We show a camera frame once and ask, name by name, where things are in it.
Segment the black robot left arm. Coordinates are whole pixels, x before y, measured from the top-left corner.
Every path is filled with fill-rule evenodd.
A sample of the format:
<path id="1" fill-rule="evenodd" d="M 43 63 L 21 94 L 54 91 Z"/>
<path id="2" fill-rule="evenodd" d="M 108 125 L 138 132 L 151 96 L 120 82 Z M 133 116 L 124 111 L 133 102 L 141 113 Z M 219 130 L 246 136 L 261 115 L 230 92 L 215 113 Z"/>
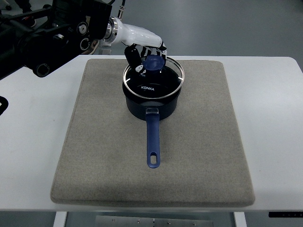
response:
<path id="1" fill-rule="evenodd" d="M 113 1 L 54 0 L 42 9 L 0 16 L 0 77 L 21 67 L 45 77 L 105 37 Z"/>

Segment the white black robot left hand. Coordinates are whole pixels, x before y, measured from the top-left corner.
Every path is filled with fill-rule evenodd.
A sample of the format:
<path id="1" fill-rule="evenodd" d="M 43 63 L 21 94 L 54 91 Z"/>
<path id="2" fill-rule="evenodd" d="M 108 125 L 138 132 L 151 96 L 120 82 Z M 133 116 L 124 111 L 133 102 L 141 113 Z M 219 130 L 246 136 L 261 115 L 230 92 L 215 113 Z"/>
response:
<path id="1" fill-rule="evenodd" d="M 107 25 L 104 42 L 107 44 L 123 43 L 126 45 L 125 56 L 131 69 L 137 73 L 146 73 L 142 58 L 151 54 L 152 49 L 163 60 L 167 58 L 167 48 L 163 40 L 155 33 L 129 24 L 120 19 L 111 17 Z"/>

